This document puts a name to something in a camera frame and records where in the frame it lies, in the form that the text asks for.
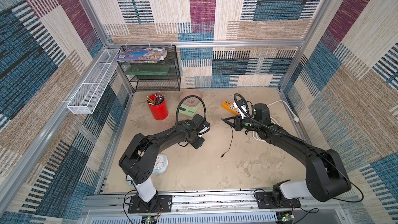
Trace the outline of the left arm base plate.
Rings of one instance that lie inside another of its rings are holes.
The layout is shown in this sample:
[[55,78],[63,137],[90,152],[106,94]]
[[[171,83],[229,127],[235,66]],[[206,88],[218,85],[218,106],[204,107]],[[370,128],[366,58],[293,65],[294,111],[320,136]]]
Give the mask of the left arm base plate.
[[172,195],[155,195],[148,203],[139,196],[132,196],[129,202],[129,214],[143,213],[169,213],[172,210]]

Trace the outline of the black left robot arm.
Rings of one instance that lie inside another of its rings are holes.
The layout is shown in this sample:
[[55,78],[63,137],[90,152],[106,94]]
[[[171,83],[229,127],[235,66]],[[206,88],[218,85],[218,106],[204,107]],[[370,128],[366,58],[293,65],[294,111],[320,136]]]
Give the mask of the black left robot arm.
[[[179,109],[184,101],[190,98],[200,101],[204,116],[196,114],[191,120],[179,121]],[[210,131],[210,124],[206,117],[206,106],[203,100],[197,95],[189,95],[180,101],[172,128],[154,135],[144,136],[139,133],[133,137],[119,160],[119,167],[127,177],[131,178],[142,203],[148,206],[157,204],[158,192],[151,180],[157,156],[171,146],[183,142],[199,149],[205,141],[203,135]]]

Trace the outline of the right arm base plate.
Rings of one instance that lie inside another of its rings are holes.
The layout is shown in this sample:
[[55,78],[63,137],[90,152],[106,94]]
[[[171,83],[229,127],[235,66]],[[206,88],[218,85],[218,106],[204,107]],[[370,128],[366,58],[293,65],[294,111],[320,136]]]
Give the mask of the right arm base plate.
[[301,207],[298,199],[286,199],[283,195],[277,192],[255,191],[254,197],[256,199],[259,209],[272,208],[289,208],[296,209]]

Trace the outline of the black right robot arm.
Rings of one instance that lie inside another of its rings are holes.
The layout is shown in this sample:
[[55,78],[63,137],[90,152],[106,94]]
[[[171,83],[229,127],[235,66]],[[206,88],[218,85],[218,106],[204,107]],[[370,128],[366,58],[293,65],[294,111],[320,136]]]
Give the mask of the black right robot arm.
[[272,122],[269,108],[258,103],[248,106],[239,93],[234,94],[234,106],[239,115],[224,118],[223,122],[233,130],[252,132],[261,142],[276,146],[294,157],[306,168],[302,180],[285,180],[273,186],[275,205],[297,198],[312,197],[319,202],[337,200],[355,186],[348,177],[340,155],[333,149],[324,150],[291,135],[280,125]]

